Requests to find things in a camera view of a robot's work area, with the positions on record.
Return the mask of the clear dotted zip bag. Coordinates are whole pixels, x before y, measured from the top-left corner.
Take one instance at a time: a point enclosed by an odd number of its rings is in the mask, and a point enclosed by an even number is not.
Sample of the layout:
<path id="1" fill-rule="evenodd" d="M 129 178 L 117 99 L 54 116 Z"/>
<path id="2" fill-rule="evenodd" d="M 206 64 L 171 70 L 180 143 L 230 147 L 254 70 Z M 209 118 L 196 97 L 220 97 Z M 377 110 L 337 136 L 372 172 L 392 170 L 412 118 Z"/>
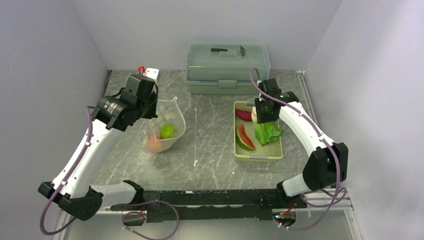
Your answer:
<path id="1" fill-rule="evenodd" d="M 156 118 L 144 128 L 143 147 L 148 154 L 167 151 L 186 131 L 186 121 L 178 105 L 178 98 L 158 100 Z"/>

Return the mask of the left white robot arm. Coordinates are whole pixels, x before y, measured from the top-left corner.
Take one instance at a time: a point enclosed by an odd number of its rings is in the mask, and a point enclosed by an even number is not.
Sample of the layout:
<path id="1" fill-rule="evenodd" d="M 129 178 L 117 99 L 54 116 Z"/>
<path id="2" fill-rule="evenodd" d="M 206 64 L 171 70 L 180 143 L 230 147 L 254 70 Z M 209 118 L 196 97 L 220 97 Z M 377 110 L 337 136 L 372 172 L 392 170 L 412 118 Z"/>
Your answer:
<path id="1" fill-rule="evenodd" d="M 40 194 L 52 199 L 60 209 L 81 221 L 99 209 L 126 205 L 131 210 L 144 203 L 144 189 L 131 180 L 113 185 L 92 185 L 101 161 L 129 126 L 139 119 L 157 118 L 158 69 L 131 74 L 125 87 L 102 97 L 88 117 L 88 129 L 75 153 L 60 174 L 43 182 Z"/>

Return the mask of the green apple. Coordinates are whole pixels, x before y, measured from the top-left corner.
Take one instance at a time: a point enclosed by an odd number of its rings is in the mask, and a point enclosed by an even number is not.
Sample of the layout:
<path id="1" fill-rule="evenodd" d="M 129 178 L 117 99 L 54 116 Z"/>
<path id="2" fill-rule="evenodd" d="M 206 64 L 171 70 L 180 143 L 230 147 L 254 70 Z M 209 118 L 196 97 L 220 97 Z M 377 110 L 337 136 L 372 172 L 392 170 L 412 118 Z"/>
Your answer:
<path id="1" fill-rule="evenodd" d="M 173 124 L 164 125 L 159 132 L 159 136 L 161 139 L 170 139 L 174 137 L 175 127 Z"/>

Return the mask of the orange peach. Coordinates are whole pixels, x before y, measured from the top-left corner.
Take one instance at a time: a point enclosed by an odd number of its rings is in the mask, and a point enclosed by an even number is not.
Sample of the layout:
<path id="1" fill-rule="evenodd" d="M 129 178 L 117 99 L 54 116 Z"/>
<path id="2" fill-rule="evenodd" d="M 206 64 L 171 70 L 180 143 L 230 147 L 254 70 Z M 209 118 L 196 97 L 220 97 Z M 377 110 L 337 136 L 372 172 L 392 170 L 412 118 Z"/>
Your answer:
<path id="1" fill-rule="evenodd" d="M 157 154 L 165 150 L 165 144 L 159 136 L 152 136 L 147 142 L 147 150 L 152 154 Z"/>

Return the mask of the green cabbage leaf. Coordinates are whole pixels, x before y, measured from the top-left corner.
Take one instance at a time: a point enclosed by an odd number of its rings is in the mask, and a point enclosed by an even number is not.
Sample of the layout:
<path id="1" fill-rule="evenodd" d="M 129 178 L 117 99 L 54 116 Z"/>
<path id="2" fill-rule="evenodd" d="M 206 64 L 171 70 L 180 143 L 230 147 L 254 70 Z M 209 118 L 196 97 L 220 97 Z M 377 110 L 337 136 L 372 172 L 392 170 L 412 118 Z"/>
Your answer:
<path id="1" fill-rule="evenodd" d="M 274 122 L 259 123 L 256 107 L 252 107 L 251 119 L 253 122 L 255 137 L 261 146 L 278 142 L 280 137 L 284 134 L 284 130 L 277 127 Z"/>

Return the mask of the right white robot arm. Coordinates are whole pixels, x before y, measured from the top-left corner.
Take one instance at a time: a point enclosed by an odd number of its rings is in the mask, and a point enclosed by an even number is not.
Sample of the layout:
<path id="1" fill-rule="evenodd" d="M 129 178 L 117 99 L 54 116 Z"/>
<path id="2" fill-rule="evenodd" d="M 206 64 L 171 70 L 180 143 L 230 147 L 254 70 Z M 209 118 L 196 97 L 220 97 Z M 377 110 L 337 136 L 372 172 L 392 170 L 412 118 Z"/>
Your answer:
<path id="1" fill-rule="evenodd" d="M 335 186 L 332 197 L 343 191 L 341 182 L 346 179 L 348 148 L 328 137 L 303 108 L 300 100 L 292 92 L 282 92 L 275 79 L 252 80 L 259 91 L 255 99 L 256 119 L 260 124 L 284 122 L 300 140 L 309 158 L 301 173 L 279 182 L 275 194 L 276 203 L 289 207 L 295 197 L 310 192 L 321 191 Z"/>

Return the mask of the watermelon slice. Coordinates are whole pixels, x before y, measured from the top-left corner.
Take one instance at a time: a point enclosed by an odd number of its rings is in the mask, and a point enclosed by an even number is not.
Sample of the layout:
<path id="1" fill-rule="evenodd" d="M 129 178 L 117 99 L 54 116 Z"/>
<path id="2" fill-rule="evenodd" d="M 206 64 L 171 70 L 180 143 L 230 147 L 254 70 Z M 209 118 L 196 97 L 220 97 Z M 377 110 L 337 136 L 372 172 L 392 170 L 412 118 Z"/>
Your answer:
<path id="1" fill-rule="evenodd" d="M 254 146 L 251 139 L 247 136 L 245 131 L 245 125 L 243 123 L 239 124 L 235 130 L 235 141 L 238 146 L 246 151 L 255 151 L 256 147 Z"/>

